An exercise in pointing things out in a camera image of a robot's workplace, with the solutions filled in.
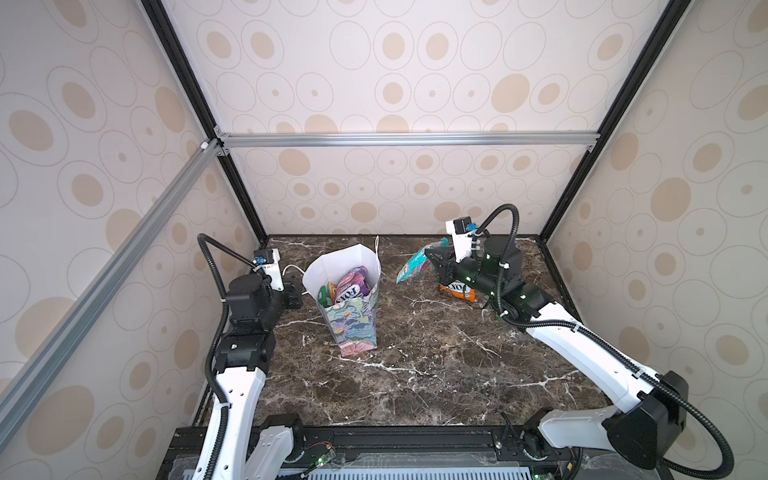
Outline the orange red Fox's candy packet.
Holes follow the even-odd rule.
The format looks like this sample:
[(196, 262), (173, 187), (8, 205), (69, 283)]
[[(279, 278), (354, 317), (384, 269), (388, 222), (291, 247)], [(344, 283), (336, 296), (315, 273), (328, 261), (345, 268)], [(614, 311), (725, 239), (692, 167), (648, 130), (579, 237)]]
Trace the orange red Fox's candy packet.
[(440, 289), (456, 298), (459, 298), (468, 302), (476, 301), (475, 290), (463, 282), (454, 281), (448, 285), (441, 285)]

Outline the teal snack packet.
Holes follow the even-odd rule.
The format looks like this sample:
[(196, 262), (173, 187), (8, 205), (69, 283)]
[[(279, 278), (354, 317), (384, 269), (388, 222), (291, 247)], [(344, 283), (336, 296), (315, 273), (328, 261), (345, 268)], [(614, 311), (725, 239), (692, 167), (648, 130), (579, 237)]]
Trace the teal snack packet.
[(430, 265), (430, 261), (426, 256), (426, 250), (438, 247), (447, 247), (449, 240), (445, 237), (439, 241), (432, 242), (419, 249), (400, 269), (398, 272), (396, 282), (402, 283), (421, 275)]

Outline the yellow green Fox's candy packet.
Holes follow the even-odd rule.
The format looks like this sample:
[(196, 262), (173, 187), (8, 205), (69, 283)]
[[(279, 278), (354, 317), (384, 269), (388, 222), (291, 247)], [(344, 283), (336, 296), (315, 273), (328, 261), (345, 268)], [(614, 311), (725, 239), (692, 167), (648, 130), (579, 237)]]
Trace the yellow green Fox's candy packet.
[(330, 308), (335, 304), (335, 285), (328, 282), (320, 287), (317, 293), (317, 301), (323, 308)]

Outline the pink Fox's candy packet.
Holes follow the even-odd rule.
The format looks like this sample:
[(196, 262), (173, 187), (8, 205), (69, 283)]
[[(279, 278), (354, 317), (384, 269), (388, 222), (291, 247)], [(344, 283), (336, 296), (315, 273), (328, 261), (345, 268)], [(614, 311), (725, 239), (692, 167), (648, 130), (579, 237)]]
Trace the pink Fox's candy packet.
[(366, 283), (367, 274), (368, 270), (365, 266), (351, 269), (335, 287), (335, 303), (368, 296), (370, 287)]

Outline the colourful painted paper bag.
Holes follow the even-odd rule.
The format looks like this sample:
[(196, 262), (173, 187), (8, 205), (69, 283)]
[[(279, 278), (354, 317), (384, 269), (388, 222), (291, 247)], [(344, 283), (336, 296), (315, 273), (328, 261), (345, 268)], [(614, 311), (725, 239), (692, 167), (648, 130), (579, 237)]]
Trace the colourful painted paper bag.
[[(365, 266), (368, 270), (366, 283), (370, 287), (370, 294), (323, 308), (317, 301), (320, 287), (328, 282), (336, 287), (351, 269), (358, 266)], [(376, 305), (381, 279), (377, 248), (370, 249), (358, 243), (321, 255), (305, 269), (288, 265), (284, 270), (301, 275), (304, 291), (317, 306), (343, 357), (352, 357), (377, 348)]]

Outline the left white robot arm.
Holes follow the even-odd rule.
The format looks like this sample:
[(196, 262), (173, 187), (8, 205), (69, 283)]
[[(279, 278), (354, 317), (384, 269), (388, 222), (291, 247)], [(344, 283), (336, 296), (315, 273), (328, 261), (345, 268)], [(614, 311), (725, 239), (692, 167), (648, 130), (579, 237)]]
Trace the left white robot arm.
[(276, 347), (274, 329), (285, 311), (302, 307), (301, 288), (285, 280), (275, 289), (264, 273), (218, 285), (222, 319), (205, 372), (214, 404), (193, 477), (275, 479), (283, 463), (298, 455), (301, 421), (295, 415), (269, 420), (256, 446), (249, 442)]

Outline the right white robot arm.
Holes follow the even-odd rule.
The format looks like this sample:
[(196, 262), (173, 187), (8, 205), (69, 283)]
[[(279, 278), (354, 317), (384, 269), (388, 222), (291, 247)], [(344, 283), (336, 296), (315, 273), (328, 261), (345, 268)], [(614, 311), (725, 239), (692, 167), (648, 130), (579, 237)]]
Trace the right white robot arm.
[(541, 408), (519, 433), (527, 455), (539, 460), (548, 449), (602, 449), (618, 453), (639, 468), (658, 467), (684, 429), (686, 412), (641, 376), (648, 374), (680, 394), (687, 392), (685, 382), (672, 373), (661, 376), (612, 351), (547, 292), (522, 280), (522, 255), (517, 248), (507, 262), (500, 262), (503, 248), (503, 240), (496, 238), (480, 257), (458, 260), (451, 246), (428, 247), (425, 255), (442, 285), (461, 282), (486, 295), (506, 323), (556, 351), (611, 402), (592, 410)]

